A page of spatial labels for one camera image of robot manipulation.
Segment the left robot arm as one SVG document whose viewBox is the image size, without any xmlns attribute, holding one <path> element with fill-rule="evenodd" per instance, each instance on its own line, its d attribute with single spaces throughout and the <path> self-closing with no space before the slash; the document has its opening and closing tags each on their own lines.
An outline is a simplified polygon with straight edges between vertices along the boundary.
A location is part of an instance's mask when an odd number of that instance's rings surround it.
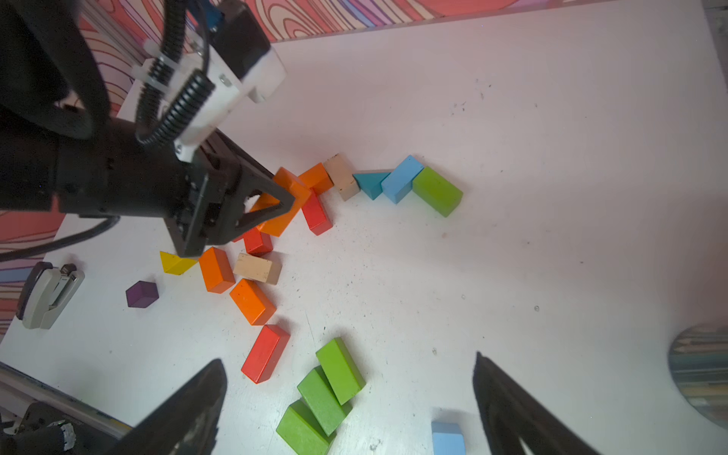
<svg viewBox="0 0 728 455">
<path fill-rule="evenodd" d="M 2 254 L 90 240 L 123 216 L 160 218 L 195 257 L 274 221 L 294 196 L 219 130 L 238 100 L 266 100 L 284 68 L 241 1 L 168 1 L 132 121 L 111 116 L 78 1 L 1 5 L 1 206 L 95 218 L 87 231 Z"/>
</svg>

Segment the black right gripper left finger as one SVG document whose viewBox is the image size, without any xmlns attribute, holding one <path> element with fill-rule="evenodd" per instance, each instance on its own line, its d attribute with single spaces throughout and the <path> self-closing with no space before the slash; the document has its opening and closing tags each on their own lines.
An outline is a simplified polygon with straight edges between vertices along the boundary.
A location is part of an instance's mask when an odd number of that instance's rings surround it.
<svg viewBox="0 0 728 455">
<path fill-rule="evenodd" d="M 221 359 L 212 360 L 110 449 L 111 454 L 210 454 L 227 392 Z"/>
</svg>

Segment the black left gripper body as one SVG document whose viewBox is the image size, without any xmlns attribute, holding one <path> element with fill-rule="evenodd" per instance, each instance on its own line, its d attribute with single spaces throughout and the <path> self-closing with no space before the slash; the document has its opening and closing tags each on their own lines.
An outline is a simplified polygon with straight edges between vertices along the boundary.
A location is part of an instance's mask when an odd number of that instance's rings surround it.
<svg viewBox="0 0 728 455">
<path fill-rule="evenodd" d="M 208 246 L 223 246 L 243 234 L 250 171 L 241 149 L 219 130 L 195 151 L 186 170 L 187 193 L 165 224 L 176 255 L 196 258 Z"/>
</svg>

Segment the green block top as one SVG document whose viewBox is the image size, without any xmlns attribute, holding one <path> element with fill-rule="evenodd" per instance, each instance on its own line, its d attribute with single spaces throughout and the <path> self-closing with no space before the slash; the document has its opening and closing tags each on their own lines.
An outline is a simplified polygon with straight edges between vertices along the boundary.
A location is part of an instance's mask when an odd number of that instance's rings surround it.
<svg viewBox="0 0 728 455">
<path fill-rule="evenodd" d="M 430 167 L 413 180 L 413 191 L 443 217 L 460 205 L 463 192 Z"/>
</svg>

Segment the light blue cube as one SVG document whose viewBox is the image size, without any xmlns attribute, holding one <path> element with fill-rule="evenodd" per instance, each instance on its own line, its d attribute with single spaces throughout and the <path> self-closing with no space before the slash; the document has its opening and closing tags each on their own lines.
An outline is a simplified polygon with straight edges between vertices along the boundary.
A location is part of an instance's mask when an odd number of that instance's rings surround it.
<svg viewBox="0 0 728 455">
<path fill-rule="evenodd" d="M 432 422 L 431 434 L 434 455 L 466 455 L 464 435 L 458 424 Z"/>
</svg>

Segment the red block small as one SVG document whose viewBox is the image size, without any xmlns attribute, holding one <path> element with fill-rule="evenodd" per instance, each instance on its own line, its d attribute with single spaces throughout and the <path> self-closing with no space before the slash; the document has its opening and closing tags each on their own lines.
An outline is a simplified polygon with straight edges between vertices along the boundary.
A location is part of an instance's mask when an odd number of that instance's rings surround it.
<svg viewBox="0 0 728 455">
<path fill-rule="evenodd" d="M 333 227 L 333 223 L 324 206 L 316 193 L 311 193 L 306 203 L 301 208 L 301 212 L 305 218 L 309 231 L 314 235 L 320 236 L 322 233 L 329 231 Z"/>
</svg>

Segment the light blue long block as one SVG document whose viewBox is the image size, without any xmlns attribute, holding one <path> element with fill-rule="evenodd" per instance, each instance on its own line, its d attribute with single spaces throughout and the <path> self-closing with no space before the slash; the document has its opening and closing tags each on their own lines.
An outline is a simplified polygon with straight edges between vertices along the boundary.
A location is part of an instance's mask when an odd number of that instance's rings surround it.
<svg viewBox="0 0 728 455">
<path fill-rule="evenodd" d="M 381 184 L 384 195 L 398 204 L 412 189 L 413 180 L 424 170 L 423 164 L 408 155 Z"/>
</svg>

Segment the red block front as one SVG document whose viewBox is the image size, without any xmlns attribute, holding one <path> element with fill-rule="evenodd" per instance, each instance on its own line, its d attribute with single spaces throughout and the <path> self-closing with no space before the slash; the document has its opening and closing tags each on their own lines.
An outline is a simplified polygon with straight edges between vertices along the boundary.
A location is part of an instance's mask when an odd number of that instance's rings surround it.
<svg viewBox="0 0 728 455">
<path fill-rule="evenodd" d="M 255 384 L 271 378 L 290 339 L 290 333 L 277 324 L 265 325 L 254 342 L 241 372 Z"/>
</svg>

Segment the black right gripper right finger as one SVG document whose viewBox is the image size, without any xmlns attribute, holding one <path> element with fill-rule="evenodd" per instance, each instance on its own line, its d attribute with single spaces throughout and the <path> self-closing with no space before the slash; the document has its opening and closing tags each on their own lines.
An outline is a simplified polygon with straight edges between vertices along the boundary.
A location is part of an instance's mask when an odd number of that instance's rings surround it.
<svg viewBox="0 0 728 455">
<path fill-rule="evenodd" d="M 493 454 L 595 454 L 494 361 L 476 355 L 473 389 Z"/>
</svg>

